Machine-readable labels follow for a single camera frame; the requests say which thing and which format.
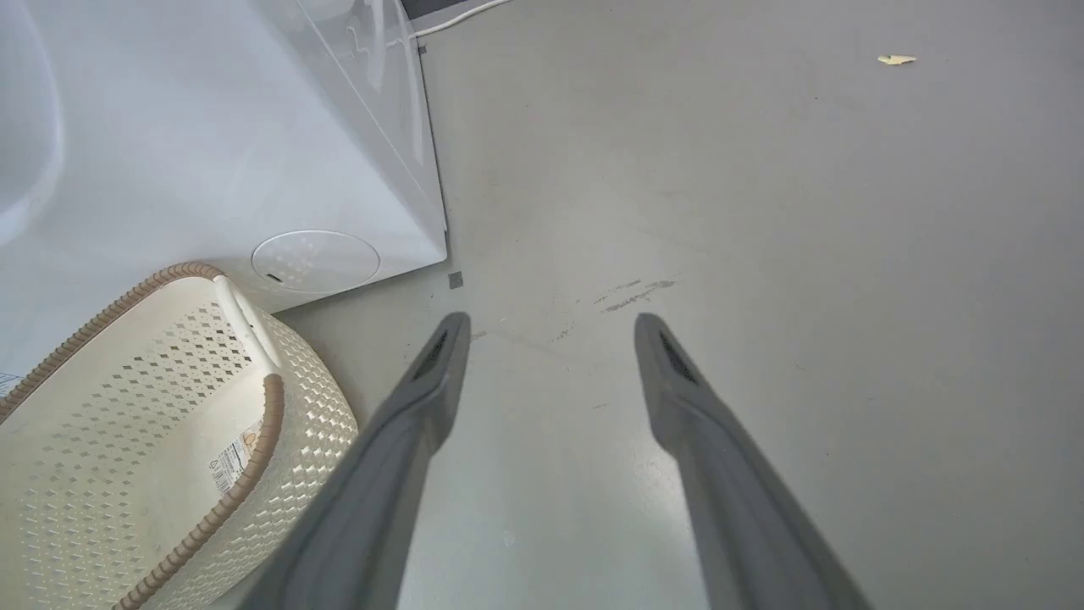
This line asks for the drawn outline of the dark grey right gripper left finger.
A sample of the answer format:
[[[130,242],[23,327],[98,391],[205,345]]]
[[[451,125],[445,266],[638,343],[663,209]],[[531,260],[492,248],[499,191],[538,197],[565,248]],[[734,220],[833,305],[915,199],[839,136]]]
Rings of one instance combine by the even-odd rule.
[[[437,324],[243,609],[395,609],[429,464],[456,423],[470,346],[467,313]]]

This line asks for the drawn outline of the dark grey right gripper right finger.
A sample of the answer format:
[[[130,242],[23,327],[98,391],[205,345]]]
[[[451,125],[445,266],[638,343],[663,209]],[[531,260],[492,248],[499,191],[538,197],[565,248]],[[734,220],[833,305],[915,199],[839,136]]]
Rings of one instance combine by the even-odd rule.
[[[867,609],[812,518],[664,320],[634,345],[655,441],[678,463],[712,609]]]

